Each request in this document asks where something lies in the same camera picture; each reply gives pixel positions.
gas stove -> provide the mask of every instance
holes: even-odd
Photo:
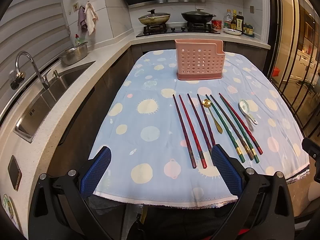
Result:
[[[136,37],[164,34],[164,33],[215,33],[220,34],[214,30],[210,24],[198,24],[198,23],[187,23],[187,26],[182,27],[167,27],[166,24],[145,26],[143,32],[139,33]]]

pink plastic basket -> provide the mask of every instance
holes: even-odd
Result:
[[[175,40],[179,80],[208,80],[222,78],[224,59],[223,41]]]

plate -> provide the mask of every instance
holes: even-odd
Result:
[[[237,31],[237,30],[233,30],[233,29],[223,29],[224,32],[228,33],[228,34],[232,34],[232,35],[241,35],[242,32],[241,31]]]
[[[9,216],[10,220],[12,221],[12,223],[16,226],[16,228],[18,230],[20,230],[16,213],[13,209],[12,202],[11,202],[10,198],[7,196],[7,194],[4,194],[4,196],[3,196],[2,206],[5,210],[5,212],[7,213],[7,215]]]

white ceramic spoon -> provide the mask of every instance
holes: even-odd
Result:
[[[249,117],[254,124],[256,124],[256,125],[258,124],[257,120],[253,117],[252,114],[250,114],[249,104],[247,101],[245,101],[244,99],[240,99],[239,108],[240,108],[240,111],[242,112],[242,114]]]

red chopstick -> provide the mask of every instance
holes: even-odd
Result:
[[[193,111],[195,111],[195,115],[196,115],[197,120],[198,120],[198,123],[199,123],[199,125],[200,125],[200,128],[201,128],[201,131],[202,131],[202,134],[203,134],[205,143],[206,143],[206,145],[207,145],[207,148],[208,148],[208,150],[209,150],[209,153],[211,153],[212,147],[211,147],[210,142],[209,142],[209,139],[208,139],[208,137],[207,137],[207,133],[206,133],[205,130],[204,130],[203,124],[202,124],[202,122],[201,122],[201,120],[200,120],[200,117],[199,117],[199,114],[198,114],[198,112],[197,112],[197,110],[196,110],[196,108],[195,108],[195,105],[193,104],[193,102],[192,102],[192,100],[191,100],[190,95],[187,94],[187,96],[188,96],[188,98],[189,98],[189,101],[190,101],[190,103],[191,103],[191,106],[192,106],[192,108],[193,108]]]
[[[240,116],[237,114],[237,112],[233,109],[233,107],[229,104],[229,102],[223,97],[222,94],[220,94],[220,97],[223,101],[225,101],[225,103],[230,107],[231,111],[235,114],[235,116],[238,118],[239,122],[242,124],[242,126],[244,127],[244,129],[246,130],[247,134],[249,135],[249,137],[251,138],[252,142],[254,143],[254,145],[256,146],[259,154],[263,154],[263,151],[261,150],[258,142],[256,141],[256,139],[253,137],[252,133],[250,132],[250,130],[247,128],[247,126],[245,125],[244,121],[242,121],[242,119],[240,118]]]
[[[174,95],[173,95],[173,99],[174,99],[174,103],[176,104],[178,116],[179,116],[181,127],[182,127],[182,130],[183,130],[183,135],[184,135],[184,138],[186,140],[186,144],[187,144],[187,148],[188,148],[191,164],[192,164],[192,167],[195,169],[197,167],[196,161],[195,161],[195,157],[193,155],[191,144],[190,144],[190,141],[189,141],[189,138],[188,138],[188,134],[187,134],[187,131],[186,131],[186,127],[184,126],[184,123],[183,123],[183,120],[182,120],[182,116],[181,116],[181,113],[180,113],[180,110],[179,110],[179,107],[178,107],[178,104],[177,104],[177,100],[176,100]]]
[[[201,106],[201,109],[202,109],[202,113],[203,113],[205,122],[206,122],[207,127],[208,127],[208,131],[209,131],[209,135],[210,135],[210,139],[211,139],[212,147],[213,147],[213,146],[216,145],[216,142],[215,142],[214,137],[213,137],[213,133],[212,133],[212,130],[211,130],[211,126],[210,126],[208,117],[207,117],[207,115],[206,115],[206,113],[205,113],[205,110],[204,110],[204,107],[203,107],[203,105],[202,105],[202,101],[201,101],[201,99],[200,99],[199,94],[197,94],[197,96],[198,96],[198,99],[199,99],[199,103],[200,103],[200,106]]]
[[[196,135],[195,129],[193,128],[193,125],[192,125],[192,122],[190,120],[189,114],[187,112],[186,106],[184,105],[184,103],[182,101],[181,95],[179,95],[179,98],[180,98],[184,113],[186,114],[190,129],[191,129],[191,132],[192,132],[192,136],[193,136],[193,138],[195,140],[195,143],[196,143],[196,146],[197,146],[197,149],[198,149],[198,152],[199,152],[199,157],[200,157],[200,160],[201,160],[201,163],[202,163],[202,167],[205,169],[207,167],[207,163],[205,162],[204,155],[203,155],[203,152],[202,152],[198,137]]]

